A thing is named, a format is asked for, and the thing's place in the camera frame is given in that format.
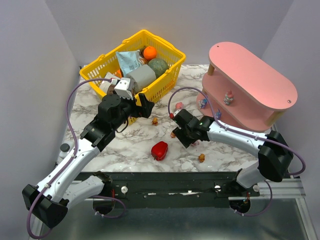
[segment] toy shelf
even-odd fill
[[[297,90],[290,80],[239,44],[217,43],[210,49],[209,60],[203,90],[220,108],[226,124],[264,132],[297,101]],[[234,101],[225,105],[224,97],[230,90]],[[205,114],[208,109],[200,111]]]

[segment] orange fruit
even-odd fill
[[[157,57],[157,50],[153,46],[147,46],[143,51],[143,56],[146,60],[150,61]]]

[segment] yellow basket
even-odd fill
[[[165,60],[169,65],[169,69],[165,71],[163,75],[140,92],[143,93],[149,101],[156,103],[176,85],[180,67],[186,60],[186,55],[176,49],[170,42],[145,29],[123,40],[120,46],[107,54],[102,54],[89,65],[82,68],[80,75],[85,80],[89,80],[104,78],[107,72],[116,74],[120,69],[116,52],[135,51],[141,49],[143,46],[155,47],[157,51],[156,57]],[[99,88],[101,82],[102,81],[95,81],[89,82],[89,84],[102,100],[106,93]],[[137,99],[136,104],[141,106],[138,94],[135,95],[135,98]],[[134,117],[130,117],[128,120],[130,125],[136,121]]]

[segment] marble countertop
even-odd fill
[[[139,118],[122,133],[116,133],[115,139],[84,169],[84,172],[223,172],[237,171],[257,161],[249,153],[220,142],[200,142],[198,146],[185,149],[177,138],[170,133],[177,124],[168,116],[168,100],[171,94],[181,87],[202,89],[202,77],[208,65],[183,65],[176,86],[158,101],[149,119]],[[198,92],[183,90],[177,93],[171,102],[171,111],[175,104],[183,102],[184,108],[200,118],[197,109]],[[81,86],[73,104],[70,117],[77,137],[84,127],[98,113],[100,100],[89,84]],[[152,125],[152,119],[158,118],[158,125]],[[67,130],[65,140],[70,140]],[[169,148],[163,161],[156,161],[151,156],[151,148],[158,142],[168,143]],[[205,154],[205,161],[200,163],[198,156]]]

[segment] wall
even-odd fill
[[[298,101],[278,120],[277,128],[288,144],[306,161],[301,175],[313,225],[320,236],[320,1],[295,0],[263,60],[289,78],[297,88]],[[292,171],[301,164],[296,158]]]
[[[79,65],[46,3],[0,8],[0,238],[27,239],[26,184],[53,168]]]
[[[293,0],[45,0],[75,58],[88,64],[141,29],[208,64],[221,41],[261,57]]]

